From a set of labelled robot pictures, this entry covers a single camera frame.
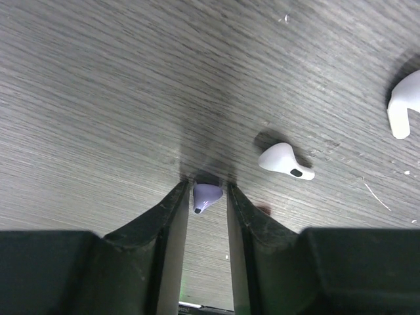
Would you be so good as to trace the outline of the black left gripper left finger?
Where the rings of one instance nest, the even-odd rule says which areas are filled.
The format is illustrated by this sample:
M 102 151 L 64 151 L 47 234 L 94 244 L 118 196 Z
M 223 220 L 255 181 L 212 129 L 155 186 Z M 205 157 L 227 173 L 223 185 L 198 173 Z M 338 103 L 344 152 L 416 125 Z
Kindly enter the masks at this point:
M 177 314 L 190 184 L 95 242 L 81 290 L 82 314 Z

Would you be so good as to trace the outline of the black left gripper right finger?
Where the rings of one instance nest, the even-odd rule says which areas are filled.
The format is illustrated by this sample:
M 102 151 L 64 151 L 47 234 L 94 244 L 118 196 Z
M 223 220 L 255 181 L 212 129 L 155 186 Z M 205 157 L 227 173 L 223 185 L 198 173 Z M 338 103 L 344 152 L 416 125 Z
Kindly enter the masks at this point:
M 308 241 L 229 184 L 227 223 L 236 314 L 327 314 Z

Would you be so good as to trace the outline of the purple earbud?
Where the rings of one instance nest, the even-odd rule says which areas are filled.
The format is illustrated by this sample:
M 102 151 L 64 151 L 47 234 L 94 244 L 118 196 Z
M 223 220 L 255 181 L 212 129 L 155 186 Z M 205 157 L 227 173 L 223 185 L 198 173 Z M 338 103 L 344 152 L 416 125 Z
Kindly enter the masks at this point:
M 194 213 L 199 215 L 223 196 L 220 186 L 212 184 L 196 184 L 193 188 Z

